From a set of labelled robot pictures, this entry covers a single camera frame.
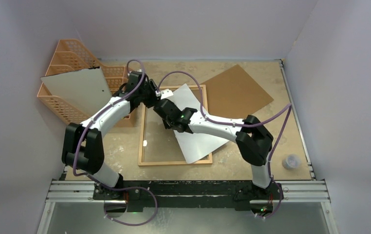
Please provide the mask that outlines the clear acrylic frame pane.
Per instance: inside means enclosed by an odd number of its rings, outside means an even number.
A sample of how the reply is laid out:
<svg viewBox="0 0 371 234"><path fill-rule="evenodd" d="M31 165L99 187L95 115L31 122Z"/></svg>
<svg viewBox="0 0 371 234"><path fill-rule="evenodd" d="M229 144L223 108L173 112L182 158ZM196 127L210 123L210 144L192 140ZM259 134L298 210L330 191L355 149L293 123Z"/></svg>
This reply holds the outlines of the clear acrylic frame pane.
<svg viewBox="0 0 371 234"><path fill-rule="evenodd" d="M165 129L162 119L141 105L139 166L187 165L172 129Z"/></svg>

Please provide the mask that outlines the street scene photo print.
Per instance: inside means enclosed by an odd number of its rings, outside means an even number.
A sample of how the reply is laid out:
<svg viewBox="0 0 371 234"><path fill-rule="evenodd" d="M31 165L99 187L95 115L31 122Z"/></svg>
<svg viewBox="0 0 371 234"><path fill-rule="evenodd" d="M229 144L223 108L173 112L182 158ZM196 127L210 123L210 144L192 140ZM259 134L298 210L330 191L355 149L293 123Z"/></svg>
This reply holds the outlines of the street scene photo print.
<svg viewBox="0 0 371 234"><path fill-rule="evenodd" d="M200 110L203 105L208 110L208 98L204 85L162 86L160 90L170 89L174 93L171 99L176 106L183 110L186 107ZM181 151L188 164L195 163L228 142L224 138L208 134L190 134L175 132L175 137L180 145Z"/></svg>

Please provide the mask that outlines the wooden picture frame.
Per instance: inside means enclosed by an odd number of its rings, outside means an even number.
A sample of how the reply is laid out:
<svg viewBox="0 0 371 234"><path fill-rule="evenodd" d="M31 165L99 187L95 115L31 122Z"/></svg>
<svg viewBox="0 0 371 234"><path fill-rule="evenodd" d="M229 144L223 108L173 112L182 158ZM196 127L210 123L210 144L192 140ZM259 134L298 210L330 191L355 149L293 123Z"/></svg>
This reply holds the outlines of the wooden picture frame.
<svg viewBox="0 0 371 234"><path fill-rule="evenodd" d="M162 86L181 110L185 107L208 109L205 85ZM179 133L166 129L152 108L141 105L139 166L212 164L213 151L223 145L207 134Z"/></svg>

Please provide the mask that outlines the brown frame backing board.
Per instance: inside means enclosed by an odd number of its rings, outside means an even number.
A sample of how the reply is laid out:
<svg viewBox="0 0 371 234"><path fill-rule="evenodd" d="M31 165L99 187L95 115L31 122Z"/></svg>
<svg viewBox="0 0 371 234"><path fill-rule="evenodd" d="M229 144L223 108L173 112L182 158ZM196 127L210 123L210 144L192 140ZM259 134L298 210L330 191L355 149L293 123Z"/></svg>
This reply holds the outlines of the brown frame backing board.
<svg viewBox="0 0 371 234"><path fill-rule="evenodd" d="M239 65L202 83L208 111L226 118L245 118L273 102L273 98Z"/></svg>

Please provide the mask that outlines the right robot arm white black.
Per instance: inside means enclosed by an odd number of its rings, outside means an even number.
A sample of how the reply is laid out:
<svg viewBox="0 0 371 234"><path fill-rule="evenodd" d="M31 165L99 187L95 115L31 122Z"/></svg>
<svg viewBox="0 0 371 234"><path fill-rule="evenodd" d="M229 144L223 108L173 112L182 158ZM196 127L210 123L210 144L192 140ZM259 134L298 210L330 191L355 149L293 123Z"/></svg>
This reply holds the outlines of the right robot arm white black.
<svg viewBox="0 0 371 234"><path fill-rule="evenodd" d="M236 143L242 158L251 166L253 194L265 198L271 193L269 160L274 151L274 137L257 117L248 115L245 119L227 119L210 115L203 106L180 109L167 98L157 102L153 110L167 129L206 134Z"/></svg>

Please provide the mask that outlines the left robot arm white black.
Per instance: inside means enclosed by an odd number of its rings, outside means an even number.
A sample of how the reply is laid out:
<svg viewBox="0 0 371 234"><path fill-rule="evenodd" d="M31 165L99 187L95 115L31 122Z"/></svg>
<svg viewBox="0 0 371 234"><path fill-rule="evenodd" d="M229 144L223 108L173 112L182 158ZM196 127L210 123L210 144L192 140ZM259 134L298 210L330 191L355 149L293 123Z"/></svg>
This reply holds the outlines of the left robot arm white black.
<svg viewBox="0 0 371 234"><path fill-rule="evenodd" d="M156 83L144 72L132 71L128 81L113 93L107 104L81 123L70 123L65 130L62 162L74 176L89 176L101 183L111 199L124 194L123 176L105 162L103 137L141 103L147 107L159 101Z"/></svg>

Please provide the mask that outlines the white board in organizer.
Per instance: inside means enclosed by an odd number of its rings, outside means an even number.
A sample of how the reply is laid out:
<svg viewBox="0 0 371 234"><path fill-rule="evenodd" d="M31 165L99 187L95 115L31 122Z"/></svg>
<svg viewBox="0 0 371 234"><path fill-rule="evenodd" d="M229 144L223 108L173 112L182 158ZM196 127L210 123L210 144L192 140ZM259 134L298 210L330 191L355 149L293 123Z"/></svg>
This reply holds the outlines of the white board in organizer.
<svg viewBox="0 0 371 234"><path fill-rule="evenodd" d="M111 99L111 92L100 67L66 72L40 78L48 91L93 116Z"/></svg>

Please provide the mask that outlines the orange plastic file organizer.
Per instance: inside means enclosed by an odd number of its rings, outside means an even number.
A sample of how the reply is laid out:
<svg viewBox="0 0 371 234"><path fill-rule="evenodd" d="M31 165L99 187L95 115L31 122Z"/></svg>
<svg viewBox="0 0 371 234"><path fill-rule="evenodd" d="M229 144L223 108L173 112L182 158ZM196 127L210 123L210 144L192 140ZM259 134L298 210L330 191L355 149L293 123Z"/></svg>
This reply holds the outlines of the orange plastic file organizer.
<svg viewBox="0 0 371 234"><path fill-rule="evenodd" d="M112 93L116 92L123 83L128 81L128 72L132 71L127 66L103 64L77 39L60 39L46 75L57 75L94 67L102 69L109 90ZM44 84L41 84L37 97L65 124L81 122L88 118L86 113L62 98L52 95Z"/></svg>

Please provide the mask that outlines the small clear plastic cup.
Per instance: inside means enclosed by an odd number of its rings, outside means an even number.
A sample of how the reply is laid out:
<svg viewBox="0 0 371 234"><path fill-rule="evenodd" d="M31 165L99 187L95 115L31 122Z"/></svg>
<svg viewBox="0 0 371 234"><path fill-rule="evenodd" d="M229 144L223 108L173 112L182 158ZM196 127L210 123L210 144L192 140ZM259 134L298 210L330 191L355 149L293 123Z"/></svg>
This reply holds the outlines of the small clear plastic cup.
<svg viewBox="0 0 371 234"><path fill-rule="evenodd" d="M301 166L300 157L296 154L288 155L281 163L286 170L295 170Z"/></svg>

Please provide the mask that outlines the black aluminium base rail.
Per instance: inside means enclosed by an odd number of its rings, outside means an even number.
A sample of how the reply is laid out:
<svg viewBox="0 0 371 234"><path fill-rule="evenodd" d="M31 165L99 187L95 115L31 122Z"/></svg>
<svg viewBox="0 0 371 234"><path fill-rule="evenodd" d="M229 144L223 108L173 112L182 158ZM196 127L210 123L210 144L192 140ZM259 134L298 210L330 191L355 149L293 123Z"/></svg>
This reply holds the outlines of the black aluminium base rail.
<svg viewBox="0 0 371 234"><path fill-rule="evenodd" d="M93 181L53 181L48 202L92 202L144 208L230 208L271 213L283 203L329 202L324 181L280 181L268 188L250 180L125 180L120 190Z"/></svg>

